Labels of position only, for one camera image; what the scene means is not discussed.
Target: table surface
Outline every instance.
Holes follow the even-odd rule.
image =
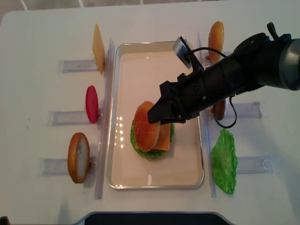
[[[204,183],[195,189],[118,191],[105,182],[103,199],[95,200],[93,178],[75,185],[68,176],[38,175],[38,159],[66,158],[75,132],[88,136],[92,155],[99,149],[95,125],[47,126],[51,110],[83,110],[83,93],[92,84],[100,101],[104,98],[98,72],[59,71],[59,60],[93,58],[95,23],[106,49],[110,37],[116,47],[179,36],[196,46],[198,32],[206,46],[211,25],[218,20],[225,27],[225,51],[253,34],[268,33],[270,21],[278,34],[299,38],[300,2],[271,2],[228,0],[6,15],[0,26],[1,216],[8,216],[12,224],[72,224],[103,211],[215,212],[233,224],[300,224],[300,92],[264,87],[236,97],[236,102],[266,101],[268,117],[257,134],[247,138],[255,144],[263,135],[263,152],[277,157],[280,172],[238,175],[232,196],[218,189],[217,197],[211,198],[206,151]]]

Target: green lettuce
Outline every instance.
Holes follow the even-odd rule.
[[[221,130],[219,139],[211,151],[212,175],[215,183],[227,194],[233,194],[236,185],[238,158],[235,155],[233,135]]]
[[[134,121],[132,121],[132,124],[131,124],[131,130],[130,130],[130,142],[133,146],[133,148],[135,149],[135,151],[140,155],[140,156],[143,156],[145,158],[148,158],[148,159],[152,159],[152,158],[158,158],[158,157],[161,157],[165,154],[165,151],[163,150],[159,150],[157,152],[143,152],[142,150],[140,150],[139,148],[136,148],[136,141],[135,141],[135,135],[134,135],[134,132],[133,132],[133,123]],[[172,139],[173,139],[173,135],[174,135],[174,124],[171,123],[171,133],[170,133],[170,143],[172,142]]]

